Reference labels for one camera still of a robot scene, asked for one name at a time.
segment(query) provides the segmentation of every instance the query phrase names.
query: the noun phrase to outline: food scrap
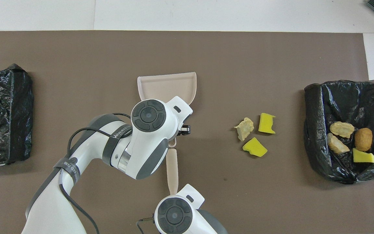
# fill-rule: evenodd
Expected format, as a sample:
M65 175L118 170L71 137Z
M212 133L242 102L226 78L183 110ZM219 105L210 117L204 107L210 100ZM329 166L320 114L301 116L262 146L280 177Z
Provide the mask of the food scrap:
M367 127L359 129L355 133L355 146L357 150L367 151L371 147L373 134Z
M275 116L271 114L261 113L261 120L259 121L258 131L275 134L275 131L272 130L274 118Z
M248 117L245 117L245 119L243 119L243 121L234 128L236 128L236 130L238 131L239 140L244 141L254 130L254 122L252 122L252 120Z
M336 154L349 152L349 148L332 133L327 134L327 145Z
M365 153L357 148L353 148L353 162L355 163L374 163L374 155Z
M350 135L352 135L352 133L355 131L355 128L349 123L342 123L338 121L330 126L330 131L334 135L350 138Z
M268 150L256 139L250 139L243 147L243 150L249 151L250 154L262 157Z

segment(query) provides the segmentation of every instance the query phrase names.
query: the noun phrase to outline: white table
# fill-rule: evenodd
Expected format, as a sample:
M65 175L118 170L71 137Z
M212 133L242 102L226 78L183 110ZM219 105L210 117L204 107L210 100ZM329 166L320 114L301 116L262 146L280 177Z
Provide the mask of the white table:
M363 0L0 0L0 31L363 33L374 80L374 12Z

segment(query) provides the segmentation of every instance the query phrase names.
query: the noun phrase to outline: beige dustpan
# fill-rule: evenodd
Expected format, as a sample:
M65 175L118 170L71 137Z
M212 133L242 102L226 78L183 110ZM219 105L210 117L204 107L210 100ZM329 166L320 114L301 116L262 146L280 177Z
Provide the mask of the beige dustpan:
M197 76L195 72L140 76L137 80L138 92L141 100L158 99L163 102L170 101L174 96L179 96L187 104L193 102L196 96ZM175 139L169 143L169 147L174 148ZM178 191L178 163L177 150L169 149L166 155L167 182L170 195Z

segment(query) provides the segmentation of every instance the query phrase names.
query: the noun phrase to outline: black cable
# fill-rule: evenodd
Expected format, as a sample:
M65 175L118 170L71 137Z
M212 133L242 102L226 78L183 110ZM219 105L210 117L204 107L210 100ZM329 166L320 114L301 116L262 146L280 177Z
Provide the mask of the black cable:
M139 231L141 232L141 234L144 234L144 232L142 231L141 227L139 226L139 223L140 222L144 222L144 221L150 221L150 220L154 220L154 217L151 217L151 218L144 218L144 219L140 219L136 222L136 226L138 227Z
M123 116L125 116L125 117L131 119L131 116L129 116L129 115L125 114L125 113L112 113L112 114L113 114L113 115L123 115Z
M99 234L98 225L96 225L96 222L92 219L92 217L83 209L81 208L67 193L66 190L64 190L63 184L58 185L60 187L61 193L64 195L64 197L74 205L84 216L86 216L90 222L92 222L93 226L95 227L96 234Z
M71 156L71 153L70 153L70 152L71 152L71 142L73 141L73 138L74 138L74 137L75 137L79 132L84 131L84 130L92 130L92 131L99 132L99 133L102 133L102 134L105 135L105 136L110 137L110 134L108 134L108 133L106 133L106 132L104 132L104 131L102 131L102 130L96 129L96 128L92 128L92 127L84 127L84 128L81 128L81 129L77 130L76 132L74 132L74 133L71 135L71 137L69 138L69 143L67 144L67 155L66 155L67 158L70 158L70 156Z

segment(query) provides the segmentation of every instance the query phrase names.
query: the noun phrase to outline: yellow sponge piece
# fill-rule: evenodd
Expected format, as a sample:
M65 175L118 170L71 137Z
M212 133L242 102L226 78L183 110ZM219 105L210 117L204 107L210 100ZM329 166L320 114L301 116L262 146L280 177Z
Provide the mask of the yellow sponge piece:
M274 118L275 116L271 114L261 113L261 120L259 121L258 131L275 134L275 131L272 130Z
M250 154L262 157L268 150L256 139L250 139L243 147L243 150L249 151Z
M355 163L374 163L374 155L353 148L353 161Z

